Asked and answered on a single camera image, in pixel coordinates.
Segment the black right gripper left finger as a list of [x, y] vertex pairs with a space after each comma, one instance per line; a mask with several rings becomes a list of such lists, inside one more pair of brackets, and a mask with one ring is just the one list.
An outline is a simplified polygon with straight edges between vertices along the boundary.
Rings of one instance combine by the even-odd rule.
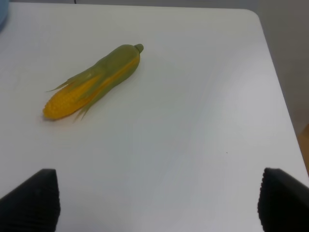
[[41, 169], [0, 199], [2, 232], [54, 232], [59, 216], [55, 169]]

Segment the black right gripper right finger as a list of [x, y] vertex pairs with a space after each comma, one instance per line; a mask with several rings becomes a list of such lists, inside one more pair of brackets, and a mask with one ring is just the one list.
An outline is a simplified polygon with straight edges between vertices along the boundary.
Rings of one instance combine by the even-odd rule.
[[257, 211], [265, 232], [307, 232], [309, 188], [281, 169], [265, 168]]

